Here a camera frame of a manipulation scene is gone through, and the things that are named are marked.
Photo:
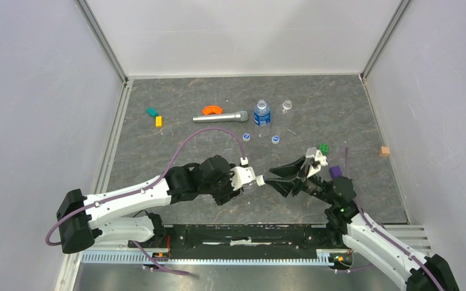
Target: silver microphone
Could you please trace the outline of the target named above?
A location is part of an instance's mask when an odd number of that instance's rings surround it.
[[[244,122],[248,120],[248,112],[239,111],[235,113],[201,115],[201,116],[196,116],[192,118],[192,120],[195,123],[221,122],[221,121]]]

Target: gray floor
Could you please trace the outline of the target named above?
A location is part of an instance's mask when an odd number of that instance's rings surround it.
[[[355,255],[354,268],[368,261]],[[335,275],[319,266],[171,266],[191,276],[142,270],[139,265],[82,264],[74,290],[399,290],[383,272],[373,267]]]
[[[204,79],[135,80],[127,105],[108,191],[143,182],[161,173],[175,149],[188,135],[210,124],[194,124],[192,117],[211,104],[225,112],[246,110],[248,122],[216,123],[238,136],[254,133],[252,110],[259,99],[275,107],[291,99],[295,110],[289,133],[280,144],[270,137],[253,136],[244,142],[256,173],[301,157],[308,147],[329,144],[330,165],[344,167],[344,149],[349,147],[349,172],[358,202],[380,222],[406,222],[390,163],[377,149],[382,145],[376,122],[358,76],[274,76]],[[146,109],[153,107],[163,117],[156,128]],[[238,164],[235,140],[222,132],[206,132],[185,146],[176,165],[203,162],[213,155]],[[327,169],[321,176],[329,178]],[[223,205],[201,196],[191,202],[157,207],[165,224],[209,223],[324,223],[327,205],[305,193],[283,198],[268,186]]]

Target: yellow connector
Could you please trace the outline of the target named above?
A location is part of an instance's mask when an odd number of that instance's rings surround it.
[[[161,122],[161,116],[156,116],[156,127],[161,127],[162,122]]]

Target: microphone head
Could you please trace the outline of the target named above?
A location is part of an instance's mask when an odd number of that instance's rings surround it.
[[[247,111],[240,112],[240,121],[247,121],[249,119],[249,115]]]

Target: bottle label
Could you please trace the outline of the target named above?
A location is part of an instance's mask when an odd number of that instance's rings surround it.
[[[254,114],[254,123],[259,126],[266,126],[271,123],[271,112],[265,115]]]

